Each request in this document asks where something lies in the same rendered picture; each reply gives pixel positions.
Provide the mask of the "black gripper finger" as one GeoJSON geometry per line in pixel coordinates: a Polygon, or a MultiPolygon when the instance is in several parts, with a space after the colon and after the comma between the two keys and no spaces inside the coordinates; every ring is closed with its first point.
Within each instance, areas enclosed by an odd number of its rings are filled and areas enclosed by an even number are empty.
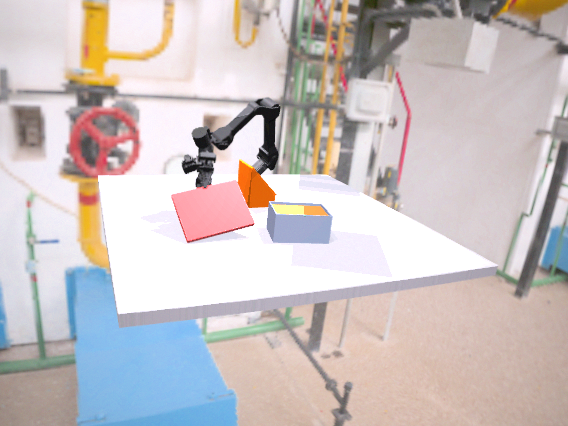
{"type": "MultiPolygon", "coordinates": [[[[201,182],[202,187],[204,187],[204,186],[203,186],[203,180],[202,180],[202,177],[201,177],[201,176],[197,176],[196,181],[197,181],[197,182],[201,182]]],[[[210,185],[211,182],[212,182],[212,177],[210,178],[210,181],[209,181],[208,185],[210,185]]]]}
{"type": "Polygon", "coordinates": [[[198,172],[202,175],[203,186],[206,188],[214,172],[214,167],[198,166],[198,172]]]}

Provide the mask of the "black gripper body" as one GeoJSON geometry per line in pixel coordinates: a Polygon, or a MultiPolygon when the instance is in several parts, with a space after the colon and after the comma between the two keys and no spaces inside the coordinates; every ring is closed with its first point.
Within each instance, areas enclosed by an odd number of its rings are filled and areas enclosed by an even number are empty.
{"type": "MultiPolygon", "coordinates": [[[[210,166],[213,167],[213,163],[216,161],[216,153],[215,152],[201,152],[198,155],[198,162],[200,164],[198,166],[210,166]]],[[[195,187],[199,188],[202,187],[201,182],[195,181],[195,187]]]]}

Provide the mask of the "red square lid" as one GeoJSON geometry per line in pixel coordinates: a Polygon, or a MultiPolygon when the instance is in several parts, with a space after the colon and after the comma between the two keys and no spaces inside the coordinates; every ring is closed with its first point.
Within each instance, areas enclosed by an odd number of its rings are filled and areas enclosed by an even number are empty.
{"type": "Polygon", "coordinates": [[[187,243],[254,226],[237,180],[170,195],[187,243]]]}

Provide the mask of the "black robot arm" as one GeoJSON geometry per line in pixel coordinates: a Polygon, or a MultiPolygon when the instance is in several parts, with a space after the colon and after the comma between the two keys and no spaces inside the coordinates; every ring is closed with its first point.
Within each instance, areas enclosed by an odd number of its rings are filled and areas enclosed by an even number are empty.
{"type": "MultiPolygon", "coordinates": [[[[248,102],[247,106],[235,117],[227,126],[210,132],[205,127],[194,128],[191,132],[196,147],[198,147],[198,155],[201,152],[214,152],[214,146],[219,150],[226,149],[234,136],[256,115],[262,115],[264,119],[264,136],[263,145],[259,147],[256,155],[258,160],[251,166],[256,169],[259,175],[263,174],[267,169],[272,171],[278,160],[278,150],[275,146],[275,123],[280,114],[280,105],[270,97],[257,98],[255,101],[248,102]],[[213,146],[213,145],[214,146],[213,146]]],[[[181,166],[185,174],[197,170],[198,156],[193,158],[184,155],[181,166]]]]}

